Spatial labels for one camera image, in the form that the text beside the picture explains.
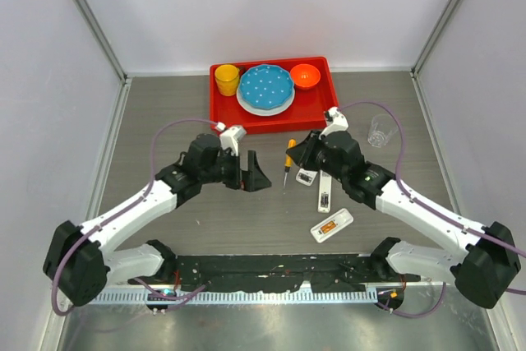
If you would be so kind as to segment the yellow handle screwdriver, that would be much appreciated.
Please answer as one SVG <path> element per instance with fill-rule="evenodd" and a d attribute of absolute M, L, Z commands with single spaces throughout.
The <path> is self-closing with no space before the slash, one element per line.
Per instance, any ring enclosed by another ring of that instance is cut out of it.
<path fill-rule="evenodd" d="M 295 147 L 297 144 L 296 140 L 295 139 L 290 139 L 288 141 L 288 147 L 287 147 L 287 150 L 286 150 L 286 155 L 285 155 L 285 162 L 284 162 L 284 180 L 283 180 L 283 187 L 286 187 L 287 185 L 287 179 L 288 179 L 288 175 L 289 175 L 289 172 L 290 172 L 290 169 L 293 165 L 293 160 L 291 159 L 291 157 L 288 155 L 288 150 L 289 149 L 292 149 L 293 147 Z"/>

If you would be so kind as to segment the slim white remote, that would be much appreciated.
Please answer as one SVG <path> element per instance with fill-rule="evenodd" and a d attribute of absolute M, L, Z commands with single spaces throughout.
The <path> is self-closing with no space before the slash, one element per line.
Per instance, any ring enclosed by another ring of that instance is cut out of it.
<path fill-rule="evenodd" d="M 320 171 L 319 176 L 317 211 L 319 213 L 329 213 L 332 177 L 324 171 Z"/>

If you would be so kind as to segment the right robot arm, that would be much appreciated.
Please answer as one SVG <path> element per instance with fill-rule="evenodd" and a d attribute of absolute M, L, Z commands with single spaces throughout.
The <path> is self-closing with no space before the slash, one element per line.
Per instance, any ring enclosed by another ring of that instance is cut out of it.
<path fill-rule="evenodd" d="M 480 224 L 420 195 L 391 171 L 365 160 L 348 132 L 322 136 L 312 131 L 287 154 L 302 169 L 330 175 L 357 203 L 401 220 L 439 245 L 418 248 L 394 241 L 371 260 L 377 279 L 428 277 L 452 284 L 470 302 L 492 309 L 520 272 L 518 250 L 505 225 Z"/>

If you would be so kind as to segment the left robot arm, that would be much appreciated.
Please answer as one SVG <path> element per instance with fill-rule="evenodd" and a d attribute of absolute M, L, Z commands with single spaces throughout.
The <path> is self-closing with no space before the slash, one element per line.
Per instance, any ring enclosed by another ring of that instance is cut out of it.
<path fill-rule="evenodd" d="M 57 226 L 43 266 L 52 281 L 52 294 L 63 293 L 74 307 L 82 307 L 109 284 L 136 277 L 167 284 L 175 273 L 174 254 L 168 247 L 157 240 L 128 250 L 119 246 L 197 196 L 206 184 L 244 192 L 271 187 L 255 151 L 248 151 L 247 168 L 242 169 L 238 143 L 243 135 L 239 126 L 218 136 L 200 134 L 177 162 L 158 171 L 134 196 L 83 224 L 67 220 Z"/>

